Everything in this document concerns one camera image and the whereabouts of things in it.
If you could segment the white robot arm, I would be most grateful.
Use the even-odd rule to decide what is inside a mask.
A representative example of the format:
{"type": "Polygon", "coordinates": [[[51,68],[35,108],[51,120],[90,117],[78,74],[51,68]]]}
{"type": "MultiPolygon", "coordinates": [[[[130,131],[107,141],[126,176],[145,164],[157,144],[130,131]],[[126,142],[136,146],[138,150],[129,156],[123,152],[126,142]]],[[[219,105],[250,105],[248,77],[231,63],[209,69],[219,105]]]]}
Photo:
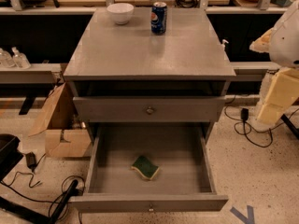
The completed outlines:
{"type": "Polygon", "coordinates": [[[260,88],[254,124],[264,130],[275,126],[299,98],[299,1],[294,1],[249,49],[268,53],[270,60],[280,66],[274,75],[264,77],[260,88]]]}

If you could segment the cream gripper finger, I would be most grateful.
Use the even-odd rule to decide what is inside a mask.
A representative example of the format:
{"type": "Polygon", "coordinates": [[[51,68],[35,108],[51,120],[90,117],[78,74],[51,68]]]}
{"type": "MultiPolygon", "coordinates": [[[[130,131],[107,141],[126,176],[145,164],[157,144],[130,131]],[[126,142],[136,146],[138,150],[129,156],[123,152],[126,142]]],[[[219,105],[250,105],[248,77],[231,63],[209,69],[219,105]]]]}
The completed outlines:
{"type": "Polygon", "coordinates": [[[262,125],[275,125],[298,98],[298,69],[281,68],[275,74],[267,73],[260,88],[255,118],[262,125]]]}
{"type": "Polygon", "coordinates": [[[268,53],[271,34],[272,29],[269,29],[263,35],[253,41],[250,44],[249,49],[258,53],[268,53]]]}

